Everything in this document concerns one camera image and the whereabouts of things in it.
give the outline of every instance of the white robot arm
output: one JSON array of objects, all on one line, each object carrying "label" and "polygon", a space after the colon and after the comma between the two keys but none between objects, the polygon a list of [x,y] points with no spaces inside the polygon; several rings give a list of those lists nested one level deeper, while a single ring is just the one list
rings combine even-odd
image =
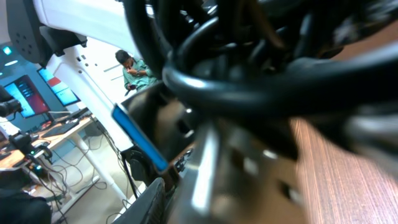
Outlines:
[{"label": "white robot arm", "polygon": [[122,129],[109,119],[117,99],[111,97],[109,80],[86,46],[85,37],[139,54],[123,5],[111,0],[16,0],[7,1],[7,17],[9,35],[18,52],[65,82],[104,125],[120,150],[131,147]]}]

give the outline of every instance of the blue strip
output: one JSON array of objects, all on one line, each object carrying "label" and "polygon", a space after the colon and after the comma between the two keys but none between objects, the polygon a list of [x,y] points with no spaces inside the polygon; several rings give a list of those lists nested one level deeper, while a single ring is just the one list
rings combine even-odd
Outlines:
[{"label": "blue strip", "polygon": [[141,134],[119,106],[115,106],[112,117],[123,128],[127,135],[149,156],[159,171],[167,169],[168,162],[158,153],[153,145]]}]

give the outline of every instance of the table leg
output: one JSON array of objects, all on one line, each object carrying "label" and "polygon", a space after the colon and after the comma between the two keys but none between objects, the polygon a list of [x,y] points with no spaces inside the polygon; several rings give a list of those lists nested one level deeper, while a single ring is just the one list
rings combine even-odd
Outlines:
[{"label": "table leg", "polygon": [[72,134],[70,139],[76,144],[77,148],[85,155],[88,161],[93,165],[95,170],[98,172],[99,176],[102,177],[103,180],[106,181],[109,187],[111,187],[116,195],[122,200],[127,200],[127,197],[124,195],[123,191],[118,187],[118,185],[114,182],[111,175],[107,172],[107,170],[102,166],[95,158],[94,154],[89,150],[87,144],[82,140],[78,133]]},{"label": "table leg", "polygon": [[40,179],[39,179],[39,177],[34,173],[34,172],[32,172],[31,170],[29,170],[26,166],[22,166],[21,167],[21,169],[27,174],[27,175],[29,175],[29,177],[33,180],[33,182],[35,182],[36,184],[40,184],[40,185],[47,185],[43,180],[42,180],[42,182],[43,182],[43,184],[42,184],[42,182],[40,181]]}]

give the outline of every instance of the desk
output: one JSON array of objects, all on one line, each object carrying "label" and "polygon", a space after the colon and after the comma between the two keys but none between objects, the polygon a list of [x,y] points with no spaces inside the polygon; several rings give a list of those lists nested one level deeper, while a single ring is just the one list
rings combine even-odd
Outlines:
[{"label": "desk", "polygon": [[[95,168],[95,170],[97,171],[99,176],[101,176],[102,179],[104,181],[106,181],[108,186],[110,186],[114,190],[116,195],[121,200],[122,199],[126,200],[127,197],[124,195],[122,190],[116,185],[115,181],[110,176],[110,174],[107,172],[105,167],[101,166],[101,163],[96,160],[96,158],[93,155],[93,153],[89,150],[89,147],[87,146],[87,144],[84,142],[84,140],[82,140],[82,138],[78,134],[79,131],[81,131],[83,128],[87,127],[92,122],[93,122],[93,120],[90,119],[90,118],[82,119],[79,122],[79,125],[75,126],[74,128],[72,128],[71,130],[69,130],[65,134],[61,134],[61,135],[58,135],[58,136],[51,136],[51,137],[47,137],[47,138],[43,138],[43,139],[42,139],[42,136],[46,132],[48,132],[49,130],[39,132],[38,133],[39,134],[39,139],[34,141],[32,143],[32,145],[34,146],[34,145],[37,145],[37,144],[39,144],[41,142],[50,142],[50,144],[47,147],[50,150],[54,150],[56,147],[61,145],[64,141],[67,141],[67,139],[72,140],[73,143],[76,145],[76,147],[79,148],[79,150],[83,153],[83,155],[85,155],[85,157],[90,162],[90,164],[93,165],[93,167]],[[43,155],[43,153],[44,153],[44,151],[39,151],[39,152],[37,152],[35,154],[35,157],[39,158],[41,155]],[[2,161],[0,161],[0,171],[2,171],[2,170],[3,171],[7,171],[7,170],[16,170],[16,169],[27,169],[25,167],[27,162],[21,164],[21,166],[19,166],[19,167],[13,167],[13,165],[15,165],[16,163],[21,161],[23,158],[24,158],[24,155],[21,152],[19,152],[18,150],[13,151],[10,156],[8,156],[7,158],[5,158]],[[44,163],[44,169],[46,167],[52,169],[51,164],[47,160],[41,159],[40,161]],[[49,169],[47,169],[47,171],[50,172],[51,176],[58,183],[63,184],[62,177],[57,172],[52,172]],[[96,182],[97,180],[98,180],[98,177],[96,177],[93,180],[93,182]],[[70,194],[72,199],[68,203],[64,204],[64,206],[62,207],[62,211],[63,212],[66,212],[88,189],[90,189],[89,187],[87,187],[84,190],[81,190],[80,192],[74,192],[68,185],[66,185],[66,188],[69,191],[69,194]]]}]

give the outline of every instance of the dark hair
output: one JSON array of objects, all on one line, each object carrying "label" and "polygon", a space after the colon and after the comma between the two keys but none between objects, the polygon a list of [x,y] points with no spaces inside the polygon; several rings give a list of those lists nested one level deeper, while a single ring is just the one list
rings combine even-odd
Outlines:
[{"label": "dark hair", "polygon": [[125,52],[124,50],[118,50],[116,52],[116,60],[120,63],[123,64],[124,62],[126,62],[129,58],[131,58],[131,56]]}]

